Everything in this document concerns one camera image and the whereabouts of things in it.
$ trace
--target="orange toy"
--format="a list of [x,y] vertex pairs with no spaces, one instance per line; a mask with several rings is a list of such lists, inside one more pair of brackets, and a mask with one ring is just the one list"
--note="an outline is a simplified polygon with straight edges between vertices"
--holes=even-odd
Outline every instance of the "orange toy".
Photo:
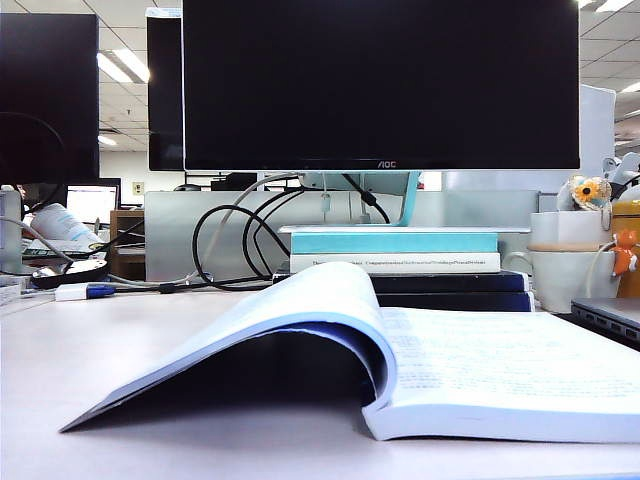
[[627,271],[635,272],[638,257],[631,249],[638,243],[636,231],[624,228],[613,235],[613,240],[616,246],[611,250],[616,252],[616,262],[611,275],[617,277]]

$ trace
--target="open book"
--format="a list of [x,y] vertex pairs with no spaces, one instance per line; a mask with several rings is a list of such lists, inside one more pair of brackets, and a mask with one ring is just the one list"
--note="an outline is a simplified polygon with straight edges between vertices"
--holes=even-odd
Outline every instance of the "open book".
[[239,302],[62,431],[244,340],[334,340],[363,363],[371,433],[640,442],[640,353],[546,313],[381,308],[348,263],[311,267]]

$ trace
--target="computer monitor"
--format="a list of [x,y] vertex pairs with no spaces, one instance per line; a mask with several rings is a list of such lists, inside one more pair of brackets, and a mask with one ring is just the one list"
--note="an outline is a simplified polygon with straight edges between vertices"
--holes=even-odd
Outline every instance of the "computer monitor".
[[95,15],[0,14],[0,183],[98,177],[97,50]]
[[578,168],[575,0],[184,0],[187,170]]
[[183,171],[182,25],[180,17],[147,16],[149,169]]
[[120,179],[67,185],[67,210],[84,223],[110,223],[111,210],[120,206]]

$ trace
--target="white desk surface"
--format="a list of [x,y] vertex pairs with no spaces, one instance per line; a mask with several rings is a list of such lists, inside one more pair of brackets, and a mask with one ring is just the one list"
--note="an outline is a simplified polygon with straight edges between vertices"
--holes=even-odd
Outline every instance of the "white desk surface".
[[[2,478],[388,480],[640,472],[637,444],[378,442],[364,426],[359,399],[345,397],[285,404],[192,397],[177,406],[156,398],[149,410],[125,404],[97,426],[57,433],[240,295],[149,294],[0,309]],[[216,381],[208,395],[215,397]],[[197,408],[185,408],[189,402]]]

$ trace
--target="yellow container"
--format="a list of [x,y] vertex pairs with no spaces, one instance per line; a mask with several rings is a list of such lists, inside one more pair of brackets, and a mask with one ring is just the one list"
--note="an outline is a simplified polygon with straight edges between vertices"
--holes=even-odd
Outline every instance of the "yellow container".
[[[640,237],[640,200],[618,202],[613,206],[612,232],[616,234],[625,228],[635,230]],[[633,253],[640,258],[640,248],[634,247]],[[618,297],[640,297],[640,270],[622,275]]]

